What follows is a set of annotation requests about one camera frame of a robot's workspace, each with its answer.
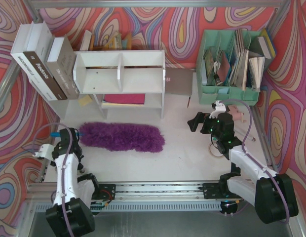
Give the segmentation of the white black stapler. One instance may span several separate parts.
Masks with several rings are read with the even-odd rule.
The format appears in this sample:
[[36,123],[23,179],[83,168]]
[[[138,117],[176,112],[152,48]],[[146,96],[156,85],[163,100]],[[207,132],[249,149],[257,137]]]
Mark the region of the white black stapler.
[[79,174],[83,174],[85,172],[84,165],[82,163],[78,164],[77,170]]

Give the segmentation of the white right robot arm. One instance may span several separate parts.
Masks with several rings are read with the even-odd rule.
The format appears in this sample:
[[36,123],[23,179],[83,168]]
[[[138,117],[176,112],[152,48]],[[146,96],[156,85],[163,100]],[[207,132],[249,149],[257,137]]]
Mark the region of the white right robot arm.
[[200,132],[216,139],[218,151],[231,162],[231,171],[221,175],[214,187],[204,186],[209,195],[239,196],[254,206],[265,224],[298,215],[292,179],[263,165],[246,150],[235,136],[232,115],[221,113],[212,118],[210,114],[199,112],[187,124],[192,132],[201,124]]

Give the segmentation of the purple fluffy duster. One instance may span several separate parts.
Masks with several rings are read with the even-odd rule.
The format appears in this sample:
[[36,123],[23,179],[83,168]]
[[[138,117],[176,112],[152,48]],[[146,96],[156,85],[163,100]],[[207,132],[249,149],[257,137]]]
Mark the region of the purple fluffy duster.
[[86,122],[75,130],[77,139],[86,147],[106,149],[111,152],[137,151],[159,153],[165,139],[152,125],[134,123]]

